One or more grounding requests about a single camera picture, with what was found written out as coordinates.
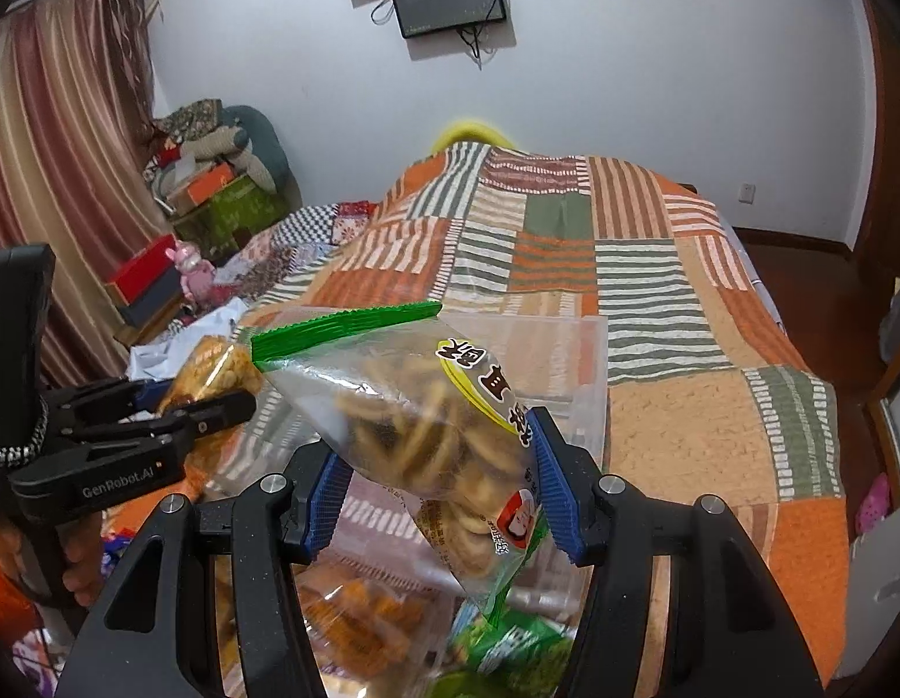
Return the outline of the person's left hand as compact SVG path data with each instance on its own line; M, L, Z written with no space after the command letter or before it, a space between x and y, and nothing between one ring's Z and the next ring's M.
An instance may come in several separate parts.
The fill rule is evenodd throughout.
M60 531L67 567L62 583L80 607L91 608L102 591L103 517L92 514Z

